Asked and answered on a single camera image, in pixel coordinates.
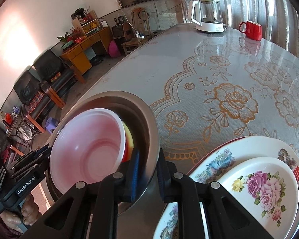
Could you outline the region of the person's left hand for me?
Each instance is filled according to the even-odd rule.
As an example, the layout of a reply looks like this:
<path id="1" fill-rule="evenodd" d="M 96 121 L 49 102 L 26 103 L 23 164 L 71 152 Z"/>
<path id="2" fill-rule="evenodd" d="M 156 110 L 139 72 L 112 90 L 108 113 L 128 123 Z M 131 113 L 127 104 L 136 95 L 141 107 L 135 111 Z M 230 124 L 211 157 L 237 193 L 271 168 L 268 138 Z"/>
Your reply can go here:
<path id="1" fill-rule="evenodd" d="M 32 194 L 28 194 L 25 197 L 21 214 L 22 217 L 5 210 L 1 213 L 0 217 L 7 227 L 23 234 L 24 232 L 20 229 L 22 224 L 32 226 L 42 216 L 42 213 L 39 212 L 39 206 L 34 202 Z"/>

